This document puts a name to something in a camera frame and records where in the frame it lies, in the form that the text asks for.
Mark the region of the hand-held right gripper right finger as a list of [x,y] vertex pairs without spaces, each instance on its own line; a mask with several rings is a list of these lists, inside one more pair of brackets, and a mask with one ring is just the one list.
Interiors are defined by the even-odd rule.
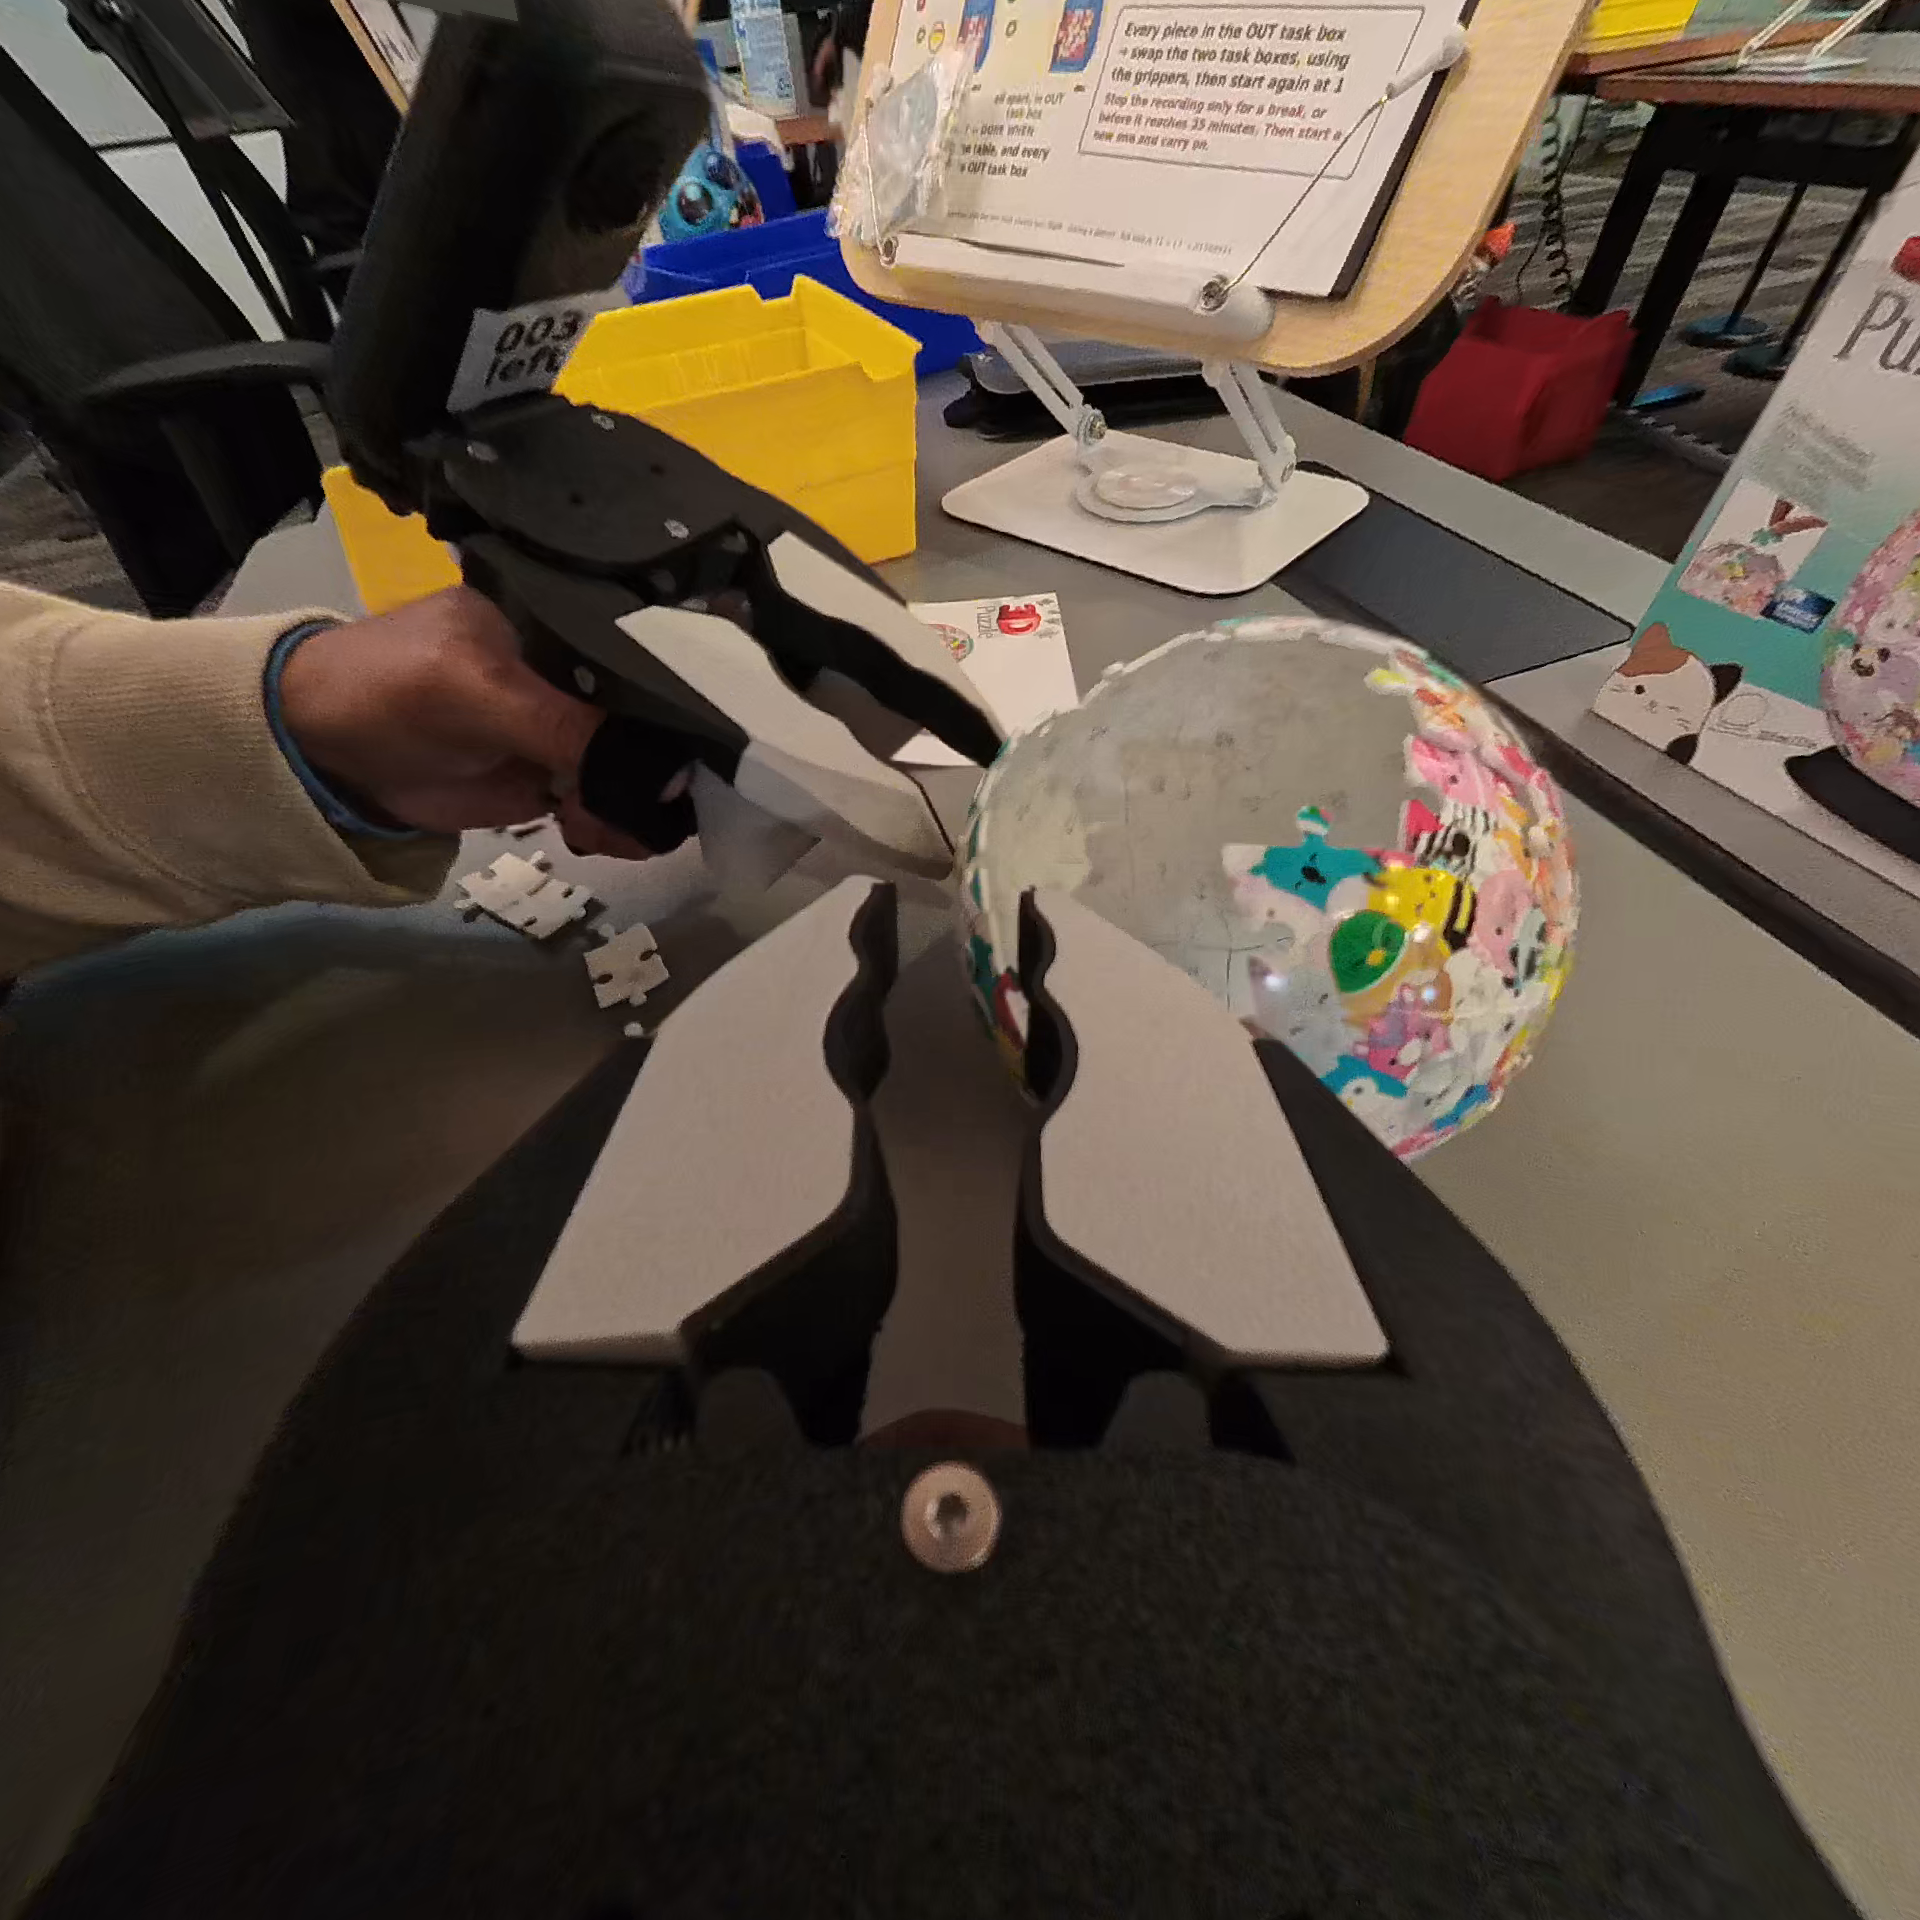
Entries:
[[1271,1452],[1267,1373],[1368,1373],[1389,1334],[1259,1047],[1187,972],[1063,891],[1014,913],[1024,1433],[1098,1452],[1127,1402]]

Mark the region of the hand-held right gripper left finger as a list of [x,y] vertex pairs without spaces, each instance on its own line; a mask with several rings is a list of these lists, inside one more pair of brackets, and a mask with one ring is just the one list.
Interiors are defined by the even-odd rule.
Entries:
[[897,891],[842,881],[716,967],[650,1038],[510,1347],[702,1389],[757,1373],[800,1433],[858,1433],[897,1290],[874,1091]]

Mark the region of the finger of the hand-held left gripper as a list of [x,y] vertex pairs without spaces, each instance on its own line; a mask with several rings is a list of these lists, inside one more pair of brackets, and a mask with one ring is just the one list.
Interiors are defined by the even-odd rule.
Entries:
[[740,539],[731,585],[761,654],[833,710],[883,715],[890,741],[929,734],[976,767],[1005,750],[1005,724],[976,690],[949,643],[890,585],[801,535]]
[[618,633],[639,724],[691,736],[691,817],[721,891],[769,891],[815,851],[858,875],[949,881],[949,828],[897,767],[924,724],[833,668],[795,687],[757,636],[714,610],[626,610]]

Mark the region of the white puzzle pieces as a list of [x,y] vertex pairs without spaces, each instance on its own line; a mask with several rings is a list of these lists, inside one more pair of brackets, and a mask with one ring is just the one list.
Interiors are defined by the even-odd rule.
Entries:
[[626,1041],[646,1041],[673,999],[673,961],[664,954],[664,906],[636,884],[591,875],[539,831],[471,837],[446,881],[446,901],[464,922],[556,961],[585,1005]]

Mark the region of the colourful puzzle ball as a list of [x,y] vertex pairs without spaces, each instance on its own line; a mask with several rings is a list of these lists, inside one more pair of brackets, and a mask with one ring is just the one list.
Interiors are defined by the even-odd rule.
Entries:
[[959,922],[1005,1063],[1024,891],[1187,972],[1402,1161],[1501,1106],[1578,947],[1564,805],[1513,724],[1423,647],[1322,614],[1170,636],[1002,750]]

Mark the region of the person's left forearm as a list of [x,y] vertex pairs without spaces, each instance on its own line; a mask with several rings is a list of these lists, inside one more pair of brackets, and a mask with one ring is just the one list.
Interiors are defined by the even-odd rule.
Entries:
[[335,610],[152,620],[0,585],[0,977],[269,906],[433,901],[459,837],[371,828],[287,752]]

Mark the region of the blue cartoon puzzle box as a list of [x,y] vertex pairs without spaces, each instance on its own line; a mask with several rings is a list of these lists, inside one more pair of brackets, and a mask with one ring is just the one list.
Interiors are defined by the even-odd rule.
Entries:
[[665,187],[654,206],[654,242],[691,242],[716,236],[735,227],[757,227],[761,196],[747,167],[721,139],[696,139],[696,151],[681,161],[676,182]]

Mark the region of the puzzle ball cardboard box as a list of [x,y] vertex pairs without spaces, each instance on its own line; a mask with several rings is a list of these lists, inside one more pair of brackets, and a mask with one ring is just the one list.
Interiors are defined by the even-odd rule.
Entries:
[[1592,710],[1920,893],[1920,182],[1868,219]]

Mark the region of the person's left hand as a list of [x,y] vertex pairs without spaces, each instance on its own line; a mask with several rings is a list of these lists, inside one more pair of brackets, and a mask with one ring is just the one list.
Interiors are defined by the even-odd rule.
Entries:
[[548,687],[471,585],[303,643],[287,724],[384,837],[556,817],[570,853],[650,861],[580,805],[607,710]]

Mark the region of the yellow plastic bin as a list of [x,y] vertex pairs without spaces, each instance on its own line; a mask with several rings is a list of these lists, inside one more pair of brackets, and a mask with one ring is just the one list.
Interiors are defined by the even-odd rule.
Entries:
[[448,313],[431,339],[441,378],[421,391],[431,419],[446,401],[559,392],[691,444],[863,568],[918,552],[918,348],[830,282],[665,303],[591,286]]

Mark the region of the clear plastic bag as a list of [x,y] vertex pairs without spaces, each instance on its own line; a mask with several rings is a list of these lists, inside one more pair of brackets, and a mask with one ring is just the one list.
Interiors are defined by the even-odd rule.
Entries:
[[918,60],[905,68],[880,52],[863,53],[830,200],[830,227],[842,242],[893,258],[905,236],[934,236],[970,219],[959,196],[959,110],[970,81],[976,53],[959,39],[938,52],[918,46]]

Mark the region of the black chair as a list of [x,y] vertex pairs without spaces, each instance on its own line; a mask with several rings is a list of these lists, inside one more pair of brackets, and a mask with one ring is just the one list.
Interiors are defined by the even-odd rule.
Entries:
[[155,110],[270,306],[260,339],[122,173],[6,53],[0,392],[53,488],[80,499],[135,602],[202,610],[249,552],[324,507],[309,408],[327,292],[232,133],[287,114],[207,5],[59,5]]

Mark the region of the white instruction sheet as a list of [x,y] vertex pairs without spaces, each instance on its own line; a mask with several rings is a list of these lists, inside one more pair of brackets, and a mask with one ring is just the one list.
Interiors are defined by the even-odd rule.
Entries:
[[915,232],[1339,296],[1473,5],[905,0],[890,81],[959,60]]

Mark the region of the dark grey pad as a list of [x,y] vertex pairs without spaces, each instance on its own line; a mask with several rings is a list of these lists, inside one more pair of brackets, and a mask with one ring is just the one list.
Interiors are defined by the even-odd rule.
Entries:
[[1402,636],[1469,682],[1506,682],[1627,647],[1630,620],[1368,488],[1368,507],[1280,572],[1280,585],[1356,625]]

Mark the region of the red plastic bin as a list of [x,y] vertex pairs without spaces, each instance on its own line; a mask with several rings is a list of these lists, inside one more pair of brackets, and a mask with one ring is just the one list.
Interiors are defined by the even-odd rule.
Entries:
[[1573,464],[1595,444],[1630,339],[1627,306],[1582,319],[1479,296],[1423,374],[1402,444],[1495,485]]

